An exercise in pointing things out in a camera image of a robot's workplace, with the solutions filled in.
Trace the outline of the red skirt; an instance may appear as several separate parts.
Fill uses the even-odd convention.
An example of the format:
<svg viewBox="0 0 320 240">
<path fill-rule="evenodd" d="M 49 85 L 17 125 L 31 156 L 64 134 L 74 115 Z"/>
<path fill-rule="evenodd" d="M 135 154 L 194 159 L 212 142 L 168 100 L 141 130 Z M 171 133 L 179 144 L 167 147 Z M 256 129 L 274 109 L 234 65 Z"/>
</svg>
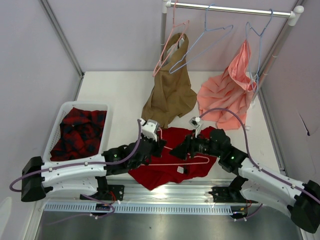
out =
<svg viewBox="0 0 320 240">
<path fill-rule="evenodd" d="M 185 161 L 186 163 L 205 162 L 203 158 L 189 158 L 182 160 L 170 155 L 170 151 L 183 142 L 185 136 L 191 134 L 192 131 L 185 128 L 170 127 L 162 130 L 162 139 L 166 141 L 166 145 L 161 153 L 161 157 L 152 157 L 151 164 L 170 164 Z M 159 186 L 169 182 L 179 184 L 184 180 L 197 177 L 205 177 L 210 172 L 217 158 L 214 156 L 205 156 L 197 154 L 196 156 L 208 157 L 209 163 L 196 165 L 174 165 L 174 166 L 140 166 L 132 169 L 128 174 L 136 180 L 140 185 L 148 190 L 153 190 Z"/>
</svg>

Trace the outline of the pink wire hanger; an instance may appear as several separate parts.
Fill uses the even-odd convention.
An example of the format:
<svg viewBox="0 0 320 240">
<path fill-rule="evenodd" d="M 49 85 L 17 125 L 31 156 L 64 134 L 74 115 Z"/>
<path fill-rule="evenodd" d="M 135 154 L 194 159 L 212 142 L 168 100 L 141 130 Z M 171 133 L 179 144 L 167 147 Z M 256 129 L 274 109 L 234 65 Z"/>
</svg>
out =
<svg viewBox="0 0 320 240">
<path fill-rule="evenodd" d="M 161 128 L 159 128 L 157 132 L 160 131 L 160 140 L 163 139 L 163 130 Z M 179 166 L 179 165 L 203 165 L 203 164 L 208 164 L 210 162 L 210 159 L 206 156 L 199 156 L 196 155 L 193 158 L 200 158 L 200 159 L 205 159 L 206 161 L 202 161 L 202 162 L 185 162 L 185 161 L 181 161 L 181 162 L 175 162 L 175 163 L 151 163 L 151 164 L 142 164 L 142 166 Z"/>
</svg>

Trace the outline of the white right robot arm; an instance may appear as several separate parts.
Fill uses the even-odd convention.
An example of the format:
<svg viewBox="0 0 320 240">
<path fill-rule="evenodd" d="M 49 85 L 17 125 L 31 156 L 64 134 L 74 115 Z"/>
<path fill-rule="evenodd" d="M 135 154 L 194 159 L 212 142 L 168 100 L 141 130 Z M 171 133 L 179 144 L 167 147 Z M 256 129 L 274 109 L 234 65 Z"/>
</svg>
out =
<svg viewBox="0 0 320 240">
<path fill-rule="evenodd" d="M 170 151 L 172 156 L 186 160 L 195 154 L 217 157 L 218 164 L 236 178 L 228 189 L 234 202 L 243 198 L 282 212 L 302 230 L 314 234 L 320 226 L 320 186 L 284 176 L 252 160 L 248 152 L 232 146 L 222 129 L 214 129 L 209 138 L 186 135 L 184 141 Z"/>
</svg>

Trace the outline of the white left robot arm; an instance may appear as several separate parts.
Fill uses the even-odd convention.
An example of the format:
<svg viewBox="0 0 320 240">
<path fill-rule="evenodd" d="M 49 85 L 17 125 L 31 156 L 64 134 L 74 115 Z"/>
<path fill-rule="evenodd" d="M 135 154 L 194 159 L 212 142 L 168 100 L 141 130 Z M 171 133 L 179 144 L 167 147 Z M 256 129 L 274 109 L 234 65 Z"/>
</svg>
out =
<svg viewBox="0 0 320 240">
<path fill-rule="evenodd" d="M 44 162 L 32 157 L 22 170 L 21 201 L 36 202 L 49 196 L 85 200 L 87 196 L 106 200 L 112 190 L 108 176 L 126 174 L 147 166 L 152 157 L 160 157 L 166 141 L 144 134 L 129 145 L 111 148 L 103 153 L 66 162 Z"/>
</svg>

